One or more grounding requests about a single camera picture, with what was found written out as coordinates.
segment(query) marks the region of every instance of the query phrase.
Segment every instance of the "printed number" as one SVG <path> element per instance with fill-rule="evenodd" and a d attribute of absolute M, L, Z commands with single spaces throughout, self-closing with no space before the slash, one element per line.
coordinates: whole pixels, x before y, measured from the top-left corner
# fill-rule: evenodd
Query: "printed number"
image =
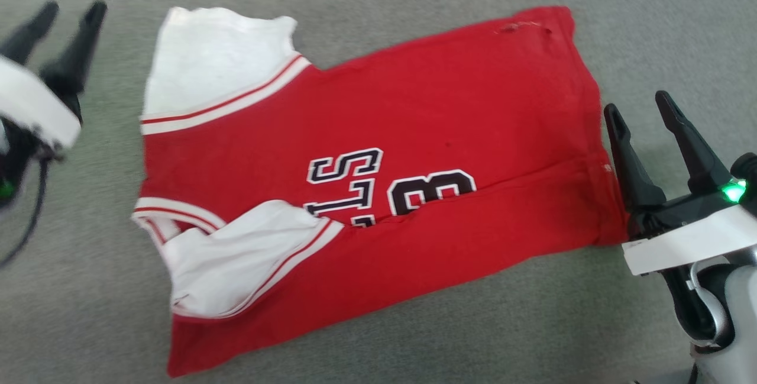
<path fill-rule="evenodd" d="M 437 201 L 444 198 L 444 190 L 451 189 L 455 196 L 475 192 L 475 181 L 462 169 L 452 169 L 427 176 L 410 177 L 394 180 L 387 190 L 392 214 L 401 216 L 409 214 L 419 205 L 410 202 L 412 195 L 418 195 L 420 202 Z"/>
<path fill-rule="evenodd" d="M 336 160 L 333 157 L 311 160 L 308 169 L 308 182 L 318 185 L 341 180 L 349 176 L 351 170 L 352 176 L 355 177 L 378 173 L 383 155 L 384 151 L 381 149 L 365 149 L 339 155 Z M 370 209 L 373 206 L 375 184 L 376 179 L 354 180 L 350 182 L 349 191 L 356 193 L 356 196 L 337 201 L 309 202 L 303 207 L 314 216 L 318 216 L 320 212 L 337 211 L 338 209 Z M 454 196 L 475 192 L 475 181 L 470 174 L 462 171 L 462 169 L 394 180 L 387 190 L 389 207 L 395 216 L 409 214 L 410 211 L 419 207 L 411 201 L 414 195 L 418 196 L 421 204 L 425 204 L 429 201 L 443 199 L 446 190 L 452 190 Z M 351 217 L 350 221 L 352 225 L 369 227 L 376 224 L 376 217 L 373 214 L 364 214 Z"/>

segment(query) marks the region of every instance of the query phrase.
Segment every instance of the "red stripe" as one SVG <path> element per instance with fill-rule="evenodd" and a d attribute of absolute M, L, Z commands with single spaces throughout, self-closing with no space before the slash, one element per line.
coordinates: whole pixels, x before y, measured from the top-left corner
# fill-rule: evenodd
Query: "red stripe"
<path fill-rule="evenodd" d="M 184 217 L 194 218 L 205 223 L 212 230 L 218 230 L 218 228 L 215 225 L 213 225 L 211 222 L 209 222 L 208 220 L 205 220 L 201 217 L 197 217 L 194 214 L 187 214 L 187 212 L 177 211 L 176 209 L 160 208 L 158 206 L 141 206 L 134 209 L 134 212 L 150 212 L 150 211 L 172 212 L 173 214 L 179 214 Z"/>
<path fill-rule="evenodd" d="M 152 222 L 152 220 L 150 220 L 148 218 L 145 218 L 144 222 L 146 222 L 149 225 L 149 227 L 152 228 L 152 231 L 154 231 L 155 235 L 157 236 L 158 241 L 160 242 L 160 244 L 162 246 L 164 246 L 166 244 L 166 239 L 163 238 L 163 234 L 160 233 L 160 230 L 157 228 L 157 226 L 155 225 L 155 223 Z"/>
<path fill-rule="evenodd" d="M 202 111 L 192 112 L 191 114 L 176 115 L 175 117 L 155 118 L 155 119 L 152 119 L 152 120 L 143 120 L 143 124 L 154 124 L 154 123 L 157 123 L 157 122 L 168 122 L 168 121 L 186 120 L 187 118 L 197 117 L 197 115 L 205 114 L 206 112 L 215 111 L 219 107 L 224 107 L 227 104 L 233 103 L 233 102 L 235 102 L 235 101 L 237 101 L 237 100 L 239 100 L 241 98 L 244 98 L 245 96 L 251 95 L 252 93 L 256 93 L 257 91 L 260 91 L 263 88 L 268 87 L 269 85 L 273 84 L 273 82 L 275 82 L 276 79 L 278 79 L 284 72 L 286 72 L 287 69 L 289 69 L 297 61 L 297 59 L 299 59 L 300 57 L 302 57 L 302 55 L 298 54 L 297 57 L 295 57 L 294 59 L 292 59 L 292 61 L 289 62 L 289 64 L 287 64 L 284 67 L 284 69 L 282 69 L 281 72 L 277 73 L 272 79 L 268 80 L 268 82 L 266 82 L 264 85 L 260 85 L 260 87 L 257 87 L 257 88 L 255 88 L 253 90 L 250 90 L 250 91 L 247 91 L 246 93 L 242 93 L 241 95 L 238 95 L 235 98 L 232 98 L 230 100 L 224 101 L 224 103 L 220 103 L 220 104 L 217 104 L 215 106 L 208 107 L 206 109 L 203 109 Z"/>
<path fill-rule="evenodd" d="M 263 284 L 262 284 L 262 285 L 260 285 L 260 287 L 259 287 L 259 288 L 257 289 L 257 291 L 255 291 L 255 292 L 254 292 L 254 294 L 252 295 L 251 299 L 254 299 L 254 298 L 255 298 L 255 296 L 257 295 L 257 293 L 258 293 L 258 292 L 260 292 L 260 290 L 262 290 L 262 289 L 263 289 L 263 288 L 264 288 L 264 287 L 265 287 L 266 285 L 268 285 L 268 282 L 270 282 L 270 281 L 271 281 L 271 279 L 273 279 L 273 276 L 276 276 L 276 273 L 278 273 L 278 272 L 279 272 L 279 270 L 281 270 L 281 269 L 282 269 L 282 267 L 283 267 L 283 266 L 284 266 L 284 265 L 285 265 L 286 263 L 288 263 L 288 262 L 289 262 L 289 260 L 291 260 L 291 259 L 292 259 L 292 257 L 294 257 L 294 256 L 295 256 L 295 255 L 297 255 L 297 254 L 300 254 L 300 252 L 303 252 L 303 251 L 305 251 L 306 249 L 308 249 L 309 247 L 311 247 L 311 245 L 312 245 L 312 244 L 316 243 L 316 241 L 318 240 L 318 238 L 320 238 L 320 237 L 321 237 L 321 236 L 322 236 L 322 235 L 324 234 L 324 232 L 325 232 L 325 231 L 327 230 L 327 228 L 331 227 L 331 225 L 332 225 L 332 220 L 329 220 L 329 222 L 327 222 L 327 223 L 326 223 L 326 225 L 324 225 L 324 227 L 323 227 L 323 228 L 321 228 L 321 231 L 319 231 L 319 232 L 318 232 L 318 234 L 316 235 L 316 237 L 315 237 L 315 238 L 313 238 L 313 239 L 311 239 L 311 241 L 310 241 L 310 243 L 309 243 L 309 244 L 307 244 L 306 246 L 302 247 L 302 249 L 300 249 L 299 251 L 297 251 L 297 252 L 295 252 L 294 254 L 292 254 L 292 255 L 290 255 L 289 257 L 287 257 L 287 258 L 286 258 L 286 260 L 284 260 L 284 261 L 283 261 L 283 262 L 282 262 L 282 263 L 281 263 L 281 264 L 280 264 L 280 265 L 279 265 L 279 266 L 278 266 L 278 267 L 276 268 L 276 270 L 274 270 L 274 271 L 273 271 L 273 273 L 271 273 L 271 276 L 268 276 L 268 279 L 266 279 L 266 281 L 265 281 L 265 282 L 263 282 Z"/>

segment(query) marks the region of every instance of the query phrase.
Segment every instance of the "jersey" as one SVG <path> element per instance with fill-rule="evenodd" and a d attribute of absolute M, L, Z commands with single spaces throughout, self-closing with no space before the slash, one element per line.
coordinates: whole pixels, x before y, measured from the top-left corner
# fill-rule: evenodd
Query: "jersey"
<path fill-rule="evenodd" d="M 171 375 L 623 240 L 568 9 L 325 71 L 294 29 L 227 9 L 172 9 L 161 28 L 133 218 L 172 277 Z"/>

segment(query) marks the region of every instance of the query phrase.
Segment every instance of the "black cable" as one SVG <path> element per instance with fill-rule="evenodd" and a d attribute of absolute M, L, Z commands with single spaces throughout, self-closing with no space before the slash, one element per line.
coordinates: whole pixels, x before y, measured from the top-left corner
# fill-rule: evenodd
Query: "black cable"
<path fill-rule="evenodd" d="M 691 368 L 691 375 L 689 376 L 689 384 L 697 384 L 697 377 L 700 375 L 700 370 L 697 368 L 697 364 Z"/>
<path fill-rule="evenodd" d="M 27 245 L 29 242 L 29 239 L 32 236 L 32 233 L 34 233 L 35 227 L 37 227 L 37 220 L 40 217 L 40 212 L 43 210 L 43 200 L 45 199 L 45 188 L 47 186 L 47 174 L 48 174 L 48 165 L 50 163 L 49 159 L 41 159 L 40 160 L 40 188 L 37 189 L 37 201 L 34 205 L 34 211 L 32 212 L 32 218 L 29 221 L 29 225 L 27 225 L 27 230 L 24 232 L 24 235 L 21 236 L 21 241 L 16 244 L 16 246 L 11 250 L 11 252 L 8 253 L 8 255 L 5 256 L 2 260 L 0 260 L 0 269 L 3 267 L 9 265 L 9 263 L 16 258 L 16 255 L 18 255 L 19 252 L 21 252 L 22 249 Z"/>

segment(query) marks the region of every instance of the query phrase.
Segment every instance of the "red and white striped trim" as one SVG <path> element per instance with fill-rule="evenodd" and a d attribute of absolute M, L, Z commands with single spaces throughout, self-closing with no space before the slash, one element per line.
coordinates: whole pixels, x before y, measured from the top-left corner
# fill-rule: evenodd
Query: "red and white striped trim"
<path fill-rule="evenodd" d="M 310 66 L 310 61 L 297 54 L 287 61 L 268 82 L 258 85 L 256 88 L 247 88 L 230 99 L 222 98 L 210 104 L 204 104 L 202 107 L 185 109 L 180 112 L 143 115 L 141 117 L 141 133 L 148 135 L 184 130 L 233 114 L 233 112 L 252 106 L 281 90 L 308 66 Z"/>
<path fill-rule="evenodd" d="M 268 290 L 270 290 L 273 285 L 277 284 L 281 279 L 283 279 L 284 276 L 294 270 L 297 265 L 329 244 L 329 242 L 332 241 L 332 239 L 334 239 L 340 233 L 340 231 L 343 230 L 343 228 L 344 225 L 340 222 L 333 220 L 324 220 L 323 225 L 318 231 L 318 234 L 315 238 L 311 239 L 311 241 L 306 242 L 305 244 L 303 244 L 304 246 L 300 247 L 300 249 L 297 249 L 297 251 L 293 252 L 292 254 L 276 263 L 270 276 L 268 276 L 268 278 L 263 281 L 263 283 L 256 290 L 254 290 L 254 292 L 252 292 L 246 300 L 238 304 L 238 306 L 236 306 L 234 309 L 231 309 L 224 314 L 213 317 L 201 317 L 193 315 L 189 311 L 184 311 L 184 309 L 181 309 L 181 307 L 178 305 L 174 305 L 172 311 L 174 314 L 178 314 L 179 316 L 197 317 L 200 319 L 223 319 L 225 317 L 232 317 L 240 314 L 245 309 L 249 308 L 249 306 L 251 306 L 263 294 L 268 292 Z"/>
<path fill-rule="evenodd" d="M 164 224 L 165 220 L 155 220 L 158 218 L 188 222 L 206 233 L 213 233 L 227 224 L 221 217 L 207 209 L 166 198 L 140 198 L 134 207 L 132 218 L 140 224 L 140 227 L 145 228 L 151 234 L 154 233 L 157 240 L 160 240 L 160 235 L 174 236 L 178 234 L 178 228 L 173 231 L 173 228 Z"/>

